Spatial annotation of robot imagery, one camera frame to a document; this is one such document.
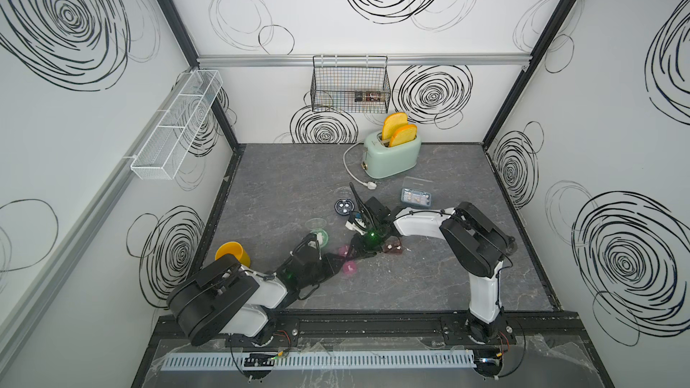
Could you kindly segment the dark red small pillbox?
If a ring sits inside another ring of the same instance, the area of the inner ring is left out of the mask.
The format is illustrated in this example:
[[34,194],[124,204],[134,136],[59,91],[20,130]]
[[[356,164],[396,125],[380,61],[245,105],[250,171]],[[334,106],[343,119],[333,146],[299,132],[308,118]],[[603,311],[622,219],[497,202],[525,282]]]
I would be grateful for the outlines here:
[[386,254],[402,254],[404,248],[399,240],[392,238],[390,241],[384,243],[383,252]]

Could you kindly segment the teal rectangular pillbox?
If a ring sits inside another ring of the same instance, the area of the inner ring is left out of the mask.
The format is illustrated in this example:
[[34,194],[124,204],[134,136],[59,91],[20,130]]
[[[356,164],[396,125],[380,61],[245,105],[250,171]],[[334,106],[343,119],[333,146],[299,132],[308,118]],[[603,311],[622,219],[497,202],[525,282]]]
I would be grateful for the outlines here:
[[402,181],[400,201],[416,208],[430,208],[434,182],[422,178],[405,177]]

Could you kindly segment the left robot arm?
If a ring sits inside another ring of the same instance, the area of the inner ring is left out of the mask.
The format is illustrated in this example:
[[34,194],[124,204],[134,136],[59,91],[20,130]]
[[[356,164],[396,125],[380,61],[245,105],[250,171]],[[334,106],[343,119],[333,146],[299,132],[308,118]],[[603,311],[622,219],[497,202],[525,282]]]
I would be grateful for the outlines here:
[[224,255],[177,286],[166,304],[193,346],[219,334],[256,338],[272,324],[276,310],[309,298],[345,262],[341,255],[321,253],[310,244],[300,244],[272,273],[254,271]]

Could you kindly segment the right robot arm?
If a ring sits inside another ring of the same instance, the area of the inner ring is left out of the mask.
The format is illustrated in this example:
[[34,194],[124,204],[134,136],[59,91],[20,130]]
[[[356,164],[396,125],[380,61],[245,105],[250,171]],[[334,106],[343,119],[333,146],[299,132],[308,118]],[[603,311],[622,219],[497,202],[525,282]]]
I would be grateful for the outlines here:
[[386,240],[393,236],[445,241],[469,276],[471,299],[466,325],[471,339],[487,344],[500,337],[501,271],[517,250],[514,237],[467,201],[454,208],[403,208],[393,212],[376,198],[363,201],[356,191],[352,195],[355,210],[346,222],[354,233],[347,252],[349,260],[382,253]]

